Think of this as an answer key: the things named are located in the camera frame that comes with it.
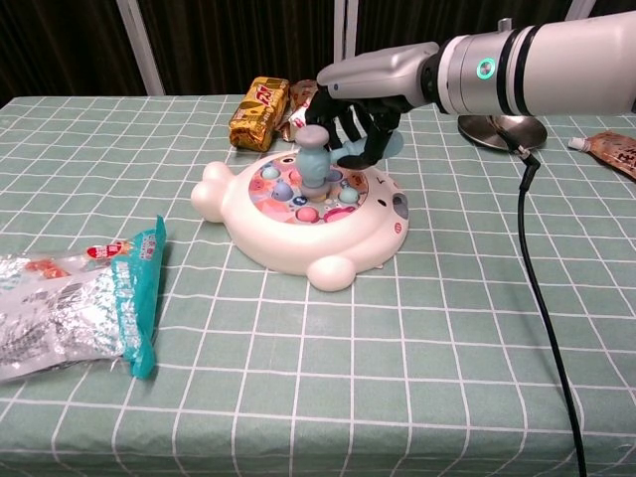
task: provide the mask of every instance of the dark curtain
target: dark curtain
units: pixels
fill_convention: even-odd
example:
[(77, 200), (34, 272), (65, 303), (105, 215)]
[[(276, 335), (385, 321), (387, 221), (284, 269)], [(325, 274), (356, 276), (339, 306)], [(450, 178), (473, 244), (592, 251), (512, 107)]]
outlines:
[(569, 4), (569, 0), (360, 0), (356, 53), (421, 42), (441, 45), (457, 35), (496, 31), (497, 21), (506, 17), (512, 18), (514, 28), (561, 21)]
[(115, 0), (0, 2), (0, 106), (24, 95), (145, 93)]
[(333, 62), (334, 0), (140, 0), (168, 94), (245, 93)]
[(633, 10), (636, 10), (636, 0), (596, 0), (589, 16), (600, 17)]

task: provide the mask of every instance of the green indicator light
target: green indicator light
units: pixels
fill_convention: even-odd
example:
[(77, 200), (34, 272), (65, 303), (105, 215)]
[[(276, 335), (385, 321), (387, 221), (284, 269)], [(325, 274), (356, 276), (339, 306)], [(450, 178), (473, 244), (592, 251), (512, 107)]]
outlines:
[(484, 58), (477, 65), (477, 77), (481, 80), (487, 80), (495, 73), (495, 61), (492, 58)]

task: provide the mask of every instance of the black cable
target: black cable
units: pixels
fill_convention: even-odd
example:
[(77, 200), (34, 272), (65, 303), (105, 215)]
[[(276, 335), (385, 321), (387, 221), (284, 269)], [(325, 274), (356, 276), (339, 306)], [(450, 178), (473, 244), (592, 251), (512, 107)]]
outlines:
[(556, 369), (558, 370), (558, 377), (560, 378), (560, 384), (565, 396), (565, 404), (567, 406), (567, 414), (569, 415), (569, 423), (572, 428), (572, 434), (574, 437), (574, 446), (576, 448), (576, 458), (578, 461), (578, 475), (580, 477), (587, 477), (587, 470), (585, 468), (585, 455), (583, 451), (583, 439), (580, 433), (580, 427), (578, 425), (578, 418), (576, 416), (576, 409), (572, 400), (572, 394), (567, 382), (567, 374), (565, 373), (565, 366), (563, 359), (560, 355), (560, 349), (558, 348), (557, 335), (553, 328), (550, 314), (548, 313), (548, 307), (544, 301), (544, 297), (539, 288), (537, 277), (533, 269), (532, 262), (530, 260), (530, 253), (528, 252), (528, 244), (526, 242), (526, 226), (524, 221), (524, 204), (526, 199), (526, 193), (530, 189), (530, 185), (535, 177), (535, 173), (541, 167), (541, 163), (533, 156), (528, 149), (524, 149), (521, 146), (517, 146), (514, 150), (521, 156), (524, 164), (526, 165), (526, 171), (524, 177), (519, 186), (519, 205), (517, 208), (517, 223), (519, 232), (519, 243), (521, 245), (521, 252), (524, 258), (524, 265), (530, 278), (530, 284), (532, 286), (537, 302), (539, 303), (539, 309), (541, 310), (541, 316), (544, 319), (546, 330), (548, 331), (548, 338), (550, 339), (550, 346), (553, 349), (553, 355), (555, 355)]

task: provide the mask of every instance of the green checkered tablecloth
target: green checkered tablecloth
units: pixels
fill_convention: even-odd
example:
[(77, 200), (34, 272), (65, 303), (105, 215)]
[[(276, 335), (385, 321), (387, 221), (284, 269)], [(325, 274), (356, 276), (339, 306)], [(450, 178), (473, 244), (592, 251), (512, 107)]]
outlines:
[[(236, 171), (240, 96), (29, 97), (0, 110), (0, 253), (168, 229), (156, 376), (79, 365), (0, 386), (0, 475), (570, 476), (517, 243), (523, 166), (432, 108), (403, 117), (400, 253), (342, 292), (261, 269), (190, 192)], [(542, 118), (528, 234), (590, 472), (636, 475), (636, 184), (566, 149), (636, 117)], [(277, 141), (272, 151), (288, 150)]]

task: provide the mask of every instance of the foil snack packet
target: foil snack packet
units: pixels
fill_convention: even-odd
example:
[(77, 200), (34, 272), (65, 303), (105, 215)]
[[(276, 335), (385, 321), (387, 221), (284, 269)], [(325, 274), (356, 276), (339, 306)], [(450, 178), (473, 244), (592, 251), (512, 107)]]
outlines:
[(256, 78), (230, 120), (230, 144), (266, 152), (287, 107), (288, 94), (287, 79)]
[(163, 219), (129, 240), (0, 255), (0, 383), (80, 362), (154, 369)]
[(613, 131), (604, 131), (586, 138), (573, 137), (567, 145), (591, 154), (636, 180), (636, 139)]
[(305, 112), (317, 90), (318, 85), (313, 79), (299, 81), (289, 89), (290, 110), (277, 126), (277, 130), (284, 141), (293, 142), (298, 129), (307, 125)]

